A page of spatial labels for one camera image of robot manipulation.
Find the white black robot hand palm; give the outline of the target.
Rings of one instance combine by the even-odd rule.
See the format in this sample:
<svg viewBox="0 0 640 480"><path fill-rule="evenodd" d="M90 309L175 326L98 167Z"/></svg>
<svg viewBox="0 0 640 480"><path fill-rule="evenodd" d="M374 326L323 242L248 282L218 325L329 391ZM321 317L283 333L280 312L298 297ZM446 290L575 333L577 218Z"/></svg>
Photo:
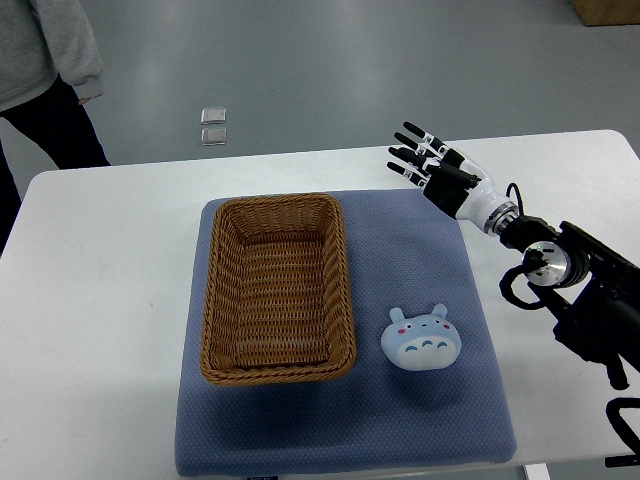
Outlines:
<svg viewBox="0 0 640 480"><path fill-rule="evenodd" d="M431 177L423 194L446 215L456 220L467 220L483 233L501 233L515 219L514 201L499 193L493 180L472 160L455 149L449 149L440 164L448 164L479 177L479 184L474 189L461 189L440 177L438 166L427 167L425 172Z"/></svg>

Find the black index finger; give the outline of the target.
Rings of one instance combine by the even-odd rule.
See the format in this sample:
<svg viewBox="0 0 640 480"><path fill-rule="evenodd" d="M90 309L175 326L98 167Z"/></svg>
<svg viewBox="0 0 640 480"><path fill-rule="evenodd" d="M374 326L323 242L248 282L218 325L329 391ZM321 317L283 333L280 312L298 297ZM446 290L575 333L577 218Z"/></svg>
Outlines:
<svg viewBox="0 0 640 480"><path fill-rule="evenodd" d="M420 169L414 170L409 167L399 165L392 161L387 162L386 167L389 170L399 174L400 176L402 176L403 178L405 178L406 180L408 180L410 183L417 186L418 188L425 188L429 183L429 180L431 177L430 174Z"/></svg>

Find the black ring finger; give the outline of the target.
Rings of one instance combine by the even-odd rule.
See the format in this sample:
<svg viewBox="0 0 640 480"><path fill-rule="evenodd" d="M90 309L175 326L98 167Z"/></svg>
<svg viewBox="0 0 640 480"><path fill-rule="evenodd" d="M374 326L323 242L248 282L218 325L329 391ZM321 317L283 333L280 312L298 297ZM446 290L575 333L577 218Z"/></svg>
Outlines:
<svg viewBox="0 0 640 480"><path fill-rule="evenodd" d="M396 132L394 134L394 137L396 140L398 140L402 146L401 147L409 147L413 150L417 150L419 146L423 146L428 148L429 150L432 150L433 152L436 153L436 155L442 159L444 157L444 155L449 151L449 147L447 146L446 149L431 149L429 146L422 144L420 142L420 139L418 138L417 140L414 140L412 138L409 138L407 135L402 134L400 132Z"/></svg>

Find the black thumb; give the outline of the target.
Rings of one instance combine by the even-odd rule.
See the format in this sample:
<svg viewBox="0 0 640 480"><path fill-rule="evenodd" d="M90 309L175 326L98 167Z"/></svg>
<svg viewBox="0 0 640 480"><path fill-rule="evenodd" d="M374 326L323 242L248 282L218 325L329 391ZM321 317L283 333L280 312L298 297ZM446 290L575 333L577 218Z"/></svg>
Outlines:
<svg viewBox="0 0 640 480"><path fill-rule="evenodd" d="M479 184L479 177L448 164L440 164L438 175L457 188L474 189Z"/></svg>

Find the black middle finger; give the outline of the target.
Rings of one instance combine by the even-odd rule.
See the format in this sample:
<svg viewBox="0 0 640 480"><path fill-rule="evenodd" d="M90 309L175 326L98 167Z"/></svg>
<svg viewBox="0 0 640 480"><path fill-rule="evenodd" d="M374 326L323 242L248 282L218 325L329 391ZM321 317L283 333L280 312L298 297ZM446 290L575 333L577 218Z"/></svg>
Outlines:
<svg viewBox="0 0 640 480"><path fill-rule="evenodd" d="M423 146L419 146L417 150L409 147L389 147L388 152L416 170L426 170L430 165L439 166L441 162L435 152Z"/></svg>

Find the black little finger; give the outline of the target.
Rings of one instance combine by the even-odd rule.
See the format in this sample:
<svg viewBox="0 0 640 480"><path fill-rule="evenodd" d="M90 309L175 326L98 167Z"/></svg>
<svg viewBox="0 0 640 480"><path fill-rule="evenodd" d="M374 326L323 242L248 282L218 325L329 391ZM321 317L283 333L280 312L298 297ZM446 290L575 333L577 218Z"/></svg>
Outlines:
<svg viewBox="0 0 640 480"><path fill-rule="evenodd" d="M431 149L446 149L447 145L443 143L440 139L435 137L434 135L426 132L421 127L409 122L404 121L403 127L413 134L415 137L420 139L422 144L429 146Z"/></svg>

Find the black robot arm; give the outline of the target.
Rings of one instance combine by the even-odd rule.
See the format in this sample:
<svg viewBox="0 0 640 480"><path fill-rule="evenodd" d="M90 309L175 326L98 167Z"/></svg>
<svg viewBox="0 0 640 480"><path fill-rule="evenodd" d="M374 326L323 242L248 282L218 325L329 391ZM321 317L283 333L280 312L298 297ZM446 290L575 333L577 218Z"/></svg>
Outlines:
<svg viewBox="0 0 640 480"><path fill-rule="evenodd" d="M627 390L624 366L639 366L638 266L568 221L553 228L527 215L516 183L498 192L471 158L411 122L403 126L388 168L447 216L521 253L499 282L502 297L521 310L547 310L555 339L604 366L614 390Z"/></svg>

